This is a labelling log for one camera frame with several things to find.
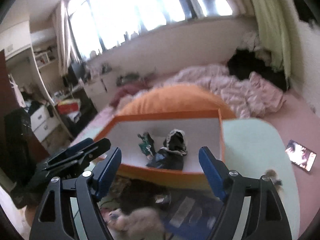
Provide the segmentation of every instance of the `green curtain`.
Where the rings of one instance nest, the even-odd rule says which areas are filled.
[[[271,51],[271,66],[283,70],[286,77],[291,72],[291,53],[288,30],[279,0],[252,0],[263,47]]]

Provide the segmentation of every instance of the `crumpled blanket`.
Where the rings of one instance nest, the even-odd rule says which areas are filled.
[[[185,68],[154,88],[177,83],[196,84],[219,95],[238,118],[263,117],[278,111],[284,102],[283,92],[259,74],[252,72],[248,80],[239,81],[229,76],[228,68],[220,64]],[[145,92],[123,98],[117,110]]]

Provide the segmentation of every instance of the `ceiling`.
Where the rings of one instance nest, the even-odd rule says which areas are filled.
[[[5,16],[2,25],[11,27],[23,20],[30,20],[31,25],[41,25],[49,20],[60,0],[16,0]]]

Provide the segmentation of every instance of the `window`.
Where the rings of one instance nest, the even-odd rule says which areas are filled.
[[[83,59],[132,35],[190,18],[231,15],[226,0],[70,0],[68,14]]]

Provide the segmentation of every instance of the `open cardboard box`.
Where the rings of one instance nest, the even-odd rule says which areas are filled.
[[[148,160],[141,152],[138,134],[149,132],[155,150],[163,147],[167,134],[179,129],[185,132],[188,154],[183,157],[182,171],[148,168]],[[108,138],[112,147],[119,147],[122,163],[118,174],[132,179],[143,179],[175,188],[209,189],[199,164],[198,152],[207,146],[212,154],[224,161],[224,142],[220,110],[175,112],[141,115],[118,115],[94,139]]]

